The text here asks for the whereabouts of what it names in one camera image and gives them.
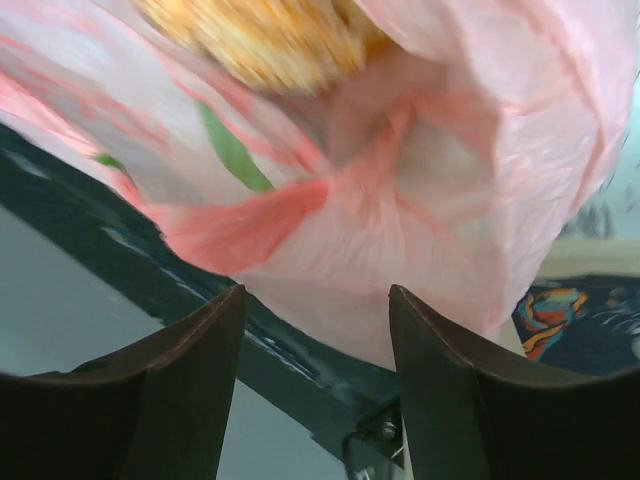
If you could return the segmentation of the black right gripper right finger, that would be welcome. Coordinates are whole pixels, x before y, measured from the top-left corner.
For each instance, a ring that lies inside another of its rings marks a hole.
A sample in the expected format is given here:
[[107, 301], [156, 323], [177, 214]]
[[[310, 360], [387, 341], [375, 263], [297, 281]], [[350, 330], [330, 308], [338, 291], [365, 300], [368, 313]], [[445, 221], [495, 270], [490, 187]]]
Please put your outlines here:
[[593, 377], [533, 362], [409, 290], [389, 322], [417, 479], [635, 479], [639, 373]]

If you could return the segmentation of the beige canvas tote bag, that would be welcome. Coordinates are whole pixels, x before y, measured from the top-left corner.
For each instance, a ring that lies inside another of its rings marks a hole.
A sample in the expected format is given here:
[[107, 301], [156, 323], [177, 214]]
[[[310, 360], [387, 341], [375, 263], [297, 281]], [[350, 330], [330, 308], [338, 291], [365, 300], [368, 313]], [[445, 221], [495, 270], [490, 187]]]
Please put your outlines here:
[[557, 241], [511, 326], [532, 361], [591, 376], [637, 368], [639, 241]]

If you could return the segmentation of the pink plastic bag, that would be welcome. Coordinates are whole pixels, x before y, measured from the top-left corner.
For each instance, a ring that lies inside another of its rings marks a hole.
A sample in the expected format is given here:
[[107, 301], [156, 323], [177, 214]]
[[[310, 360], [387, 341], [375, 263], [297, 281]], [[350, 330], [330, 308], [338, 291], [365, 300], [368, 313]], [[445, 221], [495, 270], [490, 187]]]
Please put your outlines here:
[[488, 338], [616, 166], [635, 1], [366, 1], [392, 39], [316, 97], [267, 96], [131, 1], [5, 1], [1, 118], [184, 261], [394, 366], [389, 288]]

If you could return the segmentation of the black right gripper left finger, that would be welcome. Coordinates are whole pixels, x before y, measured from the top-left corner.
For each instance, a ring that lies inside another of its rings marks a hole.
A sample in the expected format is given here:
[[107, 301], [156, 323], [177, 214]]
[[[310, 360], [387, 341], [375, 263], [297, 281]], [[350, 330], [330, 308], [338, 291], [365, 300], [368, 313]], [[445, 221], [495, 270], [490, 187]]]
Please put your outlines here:
[[5, 479], [213, 479], [246, 322], [234, 286], [68, 372], [1, 377]]

